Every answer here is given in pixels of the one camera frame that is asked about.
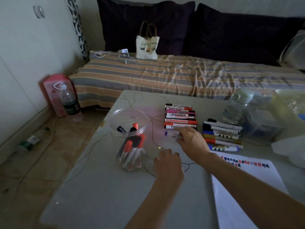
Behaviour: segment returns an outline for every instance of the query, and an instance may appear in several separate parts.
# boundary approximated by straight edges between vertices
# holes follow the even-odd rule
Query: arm
[[[184,174],[178,153],[160,152],[154,159],[156,180],[125,229],[160,228],[183,180]]]
[[[305,228],[305,205],[211,153],[194,129],[178,131],[186,155],[218,179],[258,228]]]

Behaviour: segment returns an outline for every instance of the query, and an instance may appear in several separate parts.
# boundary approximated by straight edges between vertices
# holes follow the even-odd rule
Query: hand
[[[191,127],[175,128],[175,130],[183,136],[183,139],[179,138],[177,142],[185,154],[194,162],[198,162],[201,156],[210,153],[210,149],[200,132]]]
[[[181,159],[178,153],[172,154],[170,149],[162,150],[159,158],[154,159],[156,180],[172,187],[180,187],[184,180]]]

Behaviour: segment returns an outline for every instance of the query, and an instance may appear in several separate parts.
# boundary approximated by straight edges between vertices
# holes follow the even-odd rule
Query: pillow
[[[300,27],[293,23],[286,32],[291,23],[281,17],[221,13],[200,3],[185,39],[184,54],[278,66],[281,50]]]
[[[136,52],[135,40],[144,20],[154,23],[160,37],[157,47],[159,55],[181,55],[189,28],[190,18],[195,11],[195,2],[177,4],[163,1],[157,4],[125,1],[97,0],[101,16],[106,51],[127,48]]]

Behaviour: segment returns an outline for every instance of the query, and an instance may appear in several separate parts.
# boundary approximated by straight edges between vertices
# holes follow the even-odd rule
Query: pink package
[[[58,82],[64,83],[68,89],[73,90],[73,92],[75,93],[71,80],[67,76],[62,75],[62,74],[51,75],[49,78],[47,78],[43,82],[43,84],[48,93],[48,96],[53,105],[56,115],[58,117],[66,117],[68,115],[67,115],[65,109],[63,108],[63,105],[59,98],[60,90],[58,90],[54,87],[54,85]]]

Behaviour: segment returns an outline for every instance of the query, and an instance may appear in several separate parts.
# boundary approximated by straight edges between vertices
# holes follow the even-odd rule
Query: bottle label
[[[19,146],[26,148],[26,150],[30,151],[35,144],[37,144],[40,139],[34,135],[31,135],[27,140],[21,142]]]
[[[81,111],[77,100],[72,101],[71,104],[63,105],[63,107],[69,116],[76,115]]]

